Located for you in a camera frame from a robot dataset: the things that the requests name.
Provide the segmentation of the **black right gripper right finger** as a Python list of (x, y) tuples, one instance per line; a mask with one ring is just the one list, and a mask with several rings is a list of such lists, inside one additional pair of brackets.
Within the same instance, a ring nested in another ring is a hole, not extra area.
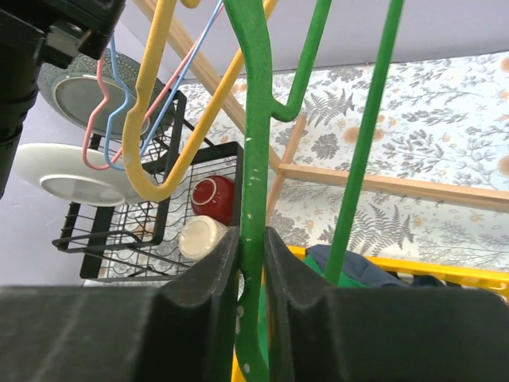
[(505, 381), (508, 308), (485, 290), (340, 288), (264, 235), (272, 381)]

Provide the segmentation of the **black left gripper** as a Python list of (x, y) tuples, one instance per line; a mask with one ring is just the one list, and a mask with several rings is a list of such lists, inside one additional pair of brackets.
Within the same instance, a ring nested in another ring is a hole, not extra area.
[(1, 186), (5, 187), (35, 104), (44, 63), (67, 68), (83, 54), (99, 59), (125, 8), (123, 1), (1, 3)]

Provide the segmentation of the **green tank top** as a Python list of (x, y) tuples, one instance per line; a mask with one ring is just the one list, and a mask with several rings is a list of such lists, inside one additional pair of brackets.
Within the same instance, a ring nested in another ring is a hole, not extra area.
[[(323, 278), (324, 272), (318, 265), (318, 262), (307, 255), (302, 262), (312, 269), (315, 273), (317, 273), (321, 278)], [(358, 281), (355, 281), (352, 278), (346, 276), (345, 273), (340, 274), (339, 287), (351, 287), (351, 288), (364, 288), (367, 285), (362, 284)], [(266, 296), (265, 296), (265, 283), (262, 283), (260, 288), (260, 298), (259, 298), (259, 307), (258, 307), (258, 339), (260, 348), (263, 352), (268, 350), (267, 344), (267, 320), (266, 320)]]

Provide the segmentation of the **green plastic hanger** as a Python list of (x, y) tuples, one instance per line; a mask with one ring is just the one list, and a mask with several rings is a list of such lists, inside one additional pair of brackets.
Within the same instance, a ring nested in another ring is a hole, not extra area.
[[(332, 3), (318, 1), (315, 5), (286, 103), (277, 101), (273, 96), (272, 50), (262, 3), (226, 1), (224, 5), (247, 69), (247, 129), (239, 233), (239, 265), (244, 278), (239, 304), (245, 314), (240, 319), (235, 353), (246, 380), (268, 381), (273, 369), (263, 358), (258, 341), (258, 303), (262, 284), (262, 254), (266, 248), (263, 237), (266, 231), (270, 121), (290, 122), (299, 114)], [(325, 270), (325, 278), (332, 283), (339, 281), (343, 267), (403, 7), (402, 1), (392, 1), (388, 7), (336, 224), (332, 244), (334, 252)]]

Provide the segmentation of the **yellow plastic hanger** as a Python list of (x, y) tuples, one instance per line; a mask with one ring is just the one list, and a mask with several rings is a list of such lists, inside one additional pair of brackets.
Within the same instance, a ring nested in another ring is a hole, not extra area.
[(177, 136), (177, 130), (185, 125), (185, 118), (178, 114), (185, 110), (185, 106), (178, 107), (175, 103), (180, 96), (171, 92), (176, 86), (175, 76), (170, 77), (160, 95), (153, 97), (153, 87), (157, 80), (164, 48), (170, 45), (182, 59), (185, 59), (187, 53), (194, 49), (194, 43), (187, 30), (173, 16), (176, 4), (175, 1), (136, 1), (135, 3), (147, 19), (152, 21), (152, 24), (135, 85), (136, 102), (128, 111), (124, 123), (122, 159), (126, 175), (135, 191), (145, 201), (152, 202), (161, 202), (171, 196), (186, 170), (191, 166), (200, 145), (204, 142), (206, 134), (221, 110), (229, 116), (241, 132), (246, 130), (246, 111), (231, 91), (244, 67), (242, 53), (236, 52), (223, 77), (219, 77), (204, 54), (197, 53), (190, 68), (210, 93), (212, 100), (199, 123), (188, 127), (192, 133), (185, 147), (167, 150), (167, 154), (175, 154), (178, 158), (174, 164), (169, 165), (169, 174), (162, 185), (154, 185), (145, 175), (144, 164), (140, 162), (142, 150), (139, 148), (142, 123), (153, 114), (157, 114), (150, 128), (154, 134), (146, 135), (147, 145), (161, 144), (163, 134), (169, 128), (173, 129), (171, 142), (178, 145), (181, 139)]

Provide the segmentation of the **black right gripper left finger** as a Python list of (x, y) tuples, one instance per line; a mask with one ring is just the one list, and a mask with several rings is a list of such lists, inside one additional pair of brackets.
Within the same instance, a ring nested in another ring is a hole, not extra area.
[(228, 381), (239, 231), (160, 287), (4, 287), (4, 381)]

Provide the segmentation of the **navy blue tank top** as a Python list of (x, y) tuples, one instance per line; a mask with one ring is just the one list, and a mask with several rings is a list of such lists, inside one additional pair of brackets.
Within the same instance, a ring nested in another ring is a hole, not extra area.
[[(324, 276), (329, 254), (328, 245), (314, 245), (305, 249), (304, 263), (319, 275)], [(384, 271), (364, 256), (346, 251), (337, 286), (341, 288), (445, 287), (445, 284), (432, 275), (418, 276), (411, 282), (405, 282)]]

